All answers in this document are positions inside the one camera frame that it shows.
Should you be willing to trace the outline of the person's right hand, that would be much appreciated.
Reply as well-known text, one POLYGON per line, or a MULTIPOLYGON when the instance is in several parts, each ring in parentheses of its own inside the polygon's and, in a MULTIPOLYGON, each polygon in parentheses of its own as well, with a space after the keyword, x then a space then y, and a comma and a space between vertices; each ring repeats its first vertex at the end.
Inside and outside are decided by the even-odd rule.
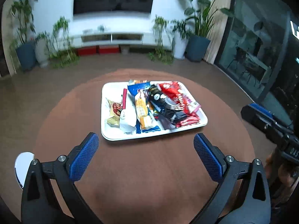
POLYGON ((268 180, 271 206, 286 203, 298 185, 298 166, 283 158, 278 147, 266 159, 264 167, 268 180))

